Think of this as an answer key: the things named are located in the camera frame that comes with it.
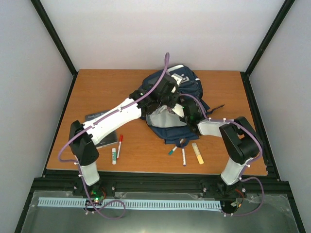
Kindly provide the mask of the navy blue student backpack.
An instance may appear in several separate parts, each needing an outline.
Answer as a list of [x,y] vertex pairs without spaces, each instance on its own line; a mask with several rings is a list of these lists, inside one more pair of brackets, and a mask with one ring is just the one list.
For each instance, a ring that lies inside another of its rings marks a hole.
[[[170,74],[177,74],[183,78],[178,91],[182,94],[189,94],[198,99],[206,111],[206,115],[212,114],[215,110],[223,107],[222,105],[211,109],[202,99],[203,87],[199,77],[189,67],[180,64],[168,68]],[[165,144],[174,144],[177,147],[186,146],[191,140],[199,139],[199,136],[193,133],[180,117],[163,105],[153,111],[150,115],[140,117],[148,127]]]

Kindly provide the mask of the dark teal Bronte book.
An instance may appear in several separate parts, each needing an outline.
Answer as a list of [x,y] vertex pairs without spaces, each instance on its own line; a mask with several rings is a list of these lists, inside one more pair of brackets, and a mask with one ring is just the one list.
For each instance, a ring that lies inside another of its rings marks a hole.
[[[87,114],[85,115],[85,121],[94,121],[94,119],[96,118],[100,119],[102,118],[103,115],[105,115],[108,112],[110,112],[110,110],[103,110],[100,112]],[[100,141],[98,140],[96,141],[95,146],[97,149],[118,143],[118,137],[117,137],[116,131],[110,131],[110,133],[107,134],[107,129],[104,126],[103,122],[101,122],[98,126],[96,126],[94,131],[95,131],[95,135],[101,137]]]

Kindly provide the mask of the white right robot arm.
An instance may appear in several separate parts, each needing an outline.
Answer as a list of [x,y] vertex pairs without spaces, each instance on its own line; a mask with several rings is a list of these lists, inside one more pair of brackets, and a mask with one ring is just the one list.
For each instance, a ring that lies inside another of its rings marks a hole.
[[223,139],[229,159],[217,189],[220,195],[225,196],[242,180],[244,170],[263,155],[262,140],[245,117],[212,119],[197,98],[190,94],[180,96],[183,109],[181,120],[189,129],[197,135]]

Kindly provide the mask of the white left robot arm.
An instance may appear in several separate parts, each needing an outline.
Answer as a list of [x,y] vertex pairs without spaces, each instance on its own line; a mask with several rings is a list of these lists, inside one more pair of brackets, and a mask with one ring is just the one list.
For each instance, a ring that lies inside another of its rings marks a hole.
[[164,74],[155,83],[148,83],[135,90],[120,105],[107,113],[83,124],[79,121],[71,124],[69,146],[77,159],[86,192],[94,196],[101,190],[96,165],[99,158],[97,144],[124,124],[151,114],[163,105],[181,111],[177,102],[182,79],[182,76],[175,73]]

